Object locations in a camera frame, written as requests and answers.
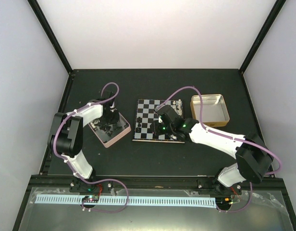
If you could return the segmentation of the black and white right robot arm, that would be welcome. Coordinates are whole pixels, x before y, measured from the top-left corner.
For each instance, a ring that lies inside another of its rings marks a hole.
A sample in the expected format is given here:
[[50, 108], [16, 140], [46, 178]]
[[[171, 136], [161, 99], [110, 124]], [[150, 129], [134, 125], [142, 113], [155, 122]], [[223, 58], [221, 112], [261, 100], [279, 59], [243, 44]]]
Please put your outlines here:
[[156, 133], [165, 133], [174, 141], [191, 141], [219, 150], [236, 163], [219, 170], [212, 181], [213, 189], [223, 194], [231, 186], [248, 181], [254, 184], [262, 182], [273, 156], [258, 136], [247, 138], [224, 132], [201, 124], [193, 118], [184, 119], [169, 105], [159, 105], [155, 109], [159, 121], [154, 124]]

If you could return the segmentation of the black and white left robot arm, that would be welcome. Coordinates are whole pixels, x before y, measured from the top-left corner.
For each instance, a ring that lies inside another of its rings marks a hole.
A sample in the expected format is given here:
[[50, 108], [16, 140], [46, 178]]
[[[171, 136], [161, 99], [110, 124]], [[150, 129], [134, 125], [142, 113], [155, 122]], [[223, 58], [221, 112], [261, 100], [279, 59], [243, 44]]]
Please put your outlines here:
[[69, 166], [73, 175], [81, 179], [80, 186], [86, 192], [94, 191], [98, 181], [93, 177], [95, 170], [82, 150], [83, 130], [93, 121], [106, 131], [119, 122], [119, 111], [115, 108], [117, 95], [117, 93], [108, 92], [106, 97], [89, 101], [83, 107], [68, 113], [56, 113], [53, 118], [48, 146]]

